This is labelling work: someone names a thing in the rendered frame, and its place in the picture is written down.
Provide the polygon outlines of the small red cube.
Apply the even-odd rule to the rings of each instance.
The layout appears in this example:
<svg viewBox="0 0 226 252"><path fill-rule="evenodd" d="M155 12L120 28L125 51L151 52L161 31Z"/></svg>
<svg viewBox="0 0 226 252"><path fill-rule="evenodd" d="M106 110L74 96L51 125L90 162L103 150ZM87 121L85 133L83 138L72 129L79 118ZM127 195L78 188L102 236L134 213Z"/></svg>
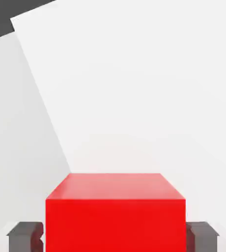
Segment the small red cube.
<svg viewBox="0 0 226 252"><path fill-rule="evenodd" d="M156 173L71 173L45 201L46 252L186 252L186 200Z"/></svg>

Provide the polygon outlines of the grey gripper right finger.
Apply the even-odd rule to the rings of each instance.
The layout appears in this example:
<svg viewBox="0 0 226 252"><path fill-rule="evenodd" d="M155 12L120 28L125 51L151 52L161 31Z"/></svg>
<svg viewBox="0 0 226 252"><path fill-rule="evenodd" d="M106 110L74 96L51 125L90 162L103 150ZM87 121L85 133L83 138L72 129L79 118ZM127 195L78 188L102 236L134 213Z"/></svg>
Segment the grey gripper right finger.
<svg viewBox="0 0 226 252"><path fill-rule="evenodd" d="M186 222L186 252L217 252L218 236L206 221Z"/></svg>

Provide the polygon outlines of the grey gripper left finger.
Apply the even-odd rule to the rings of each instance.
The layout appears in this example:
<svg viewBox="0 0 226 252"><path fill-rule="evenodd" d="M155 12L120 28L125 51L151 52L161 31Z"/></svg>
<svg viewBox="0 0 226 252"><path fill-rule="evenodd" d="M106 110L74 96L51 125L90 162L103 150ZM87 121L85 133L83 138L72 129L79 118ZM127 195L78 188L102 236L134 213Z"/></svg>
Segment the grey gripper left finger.
<svg viewBox="0 0 226 252"><path fill-rule="evenodd" d="M40 221L20 221L7 234L9 252L44 252L41 237L44 225Z"/></svg>

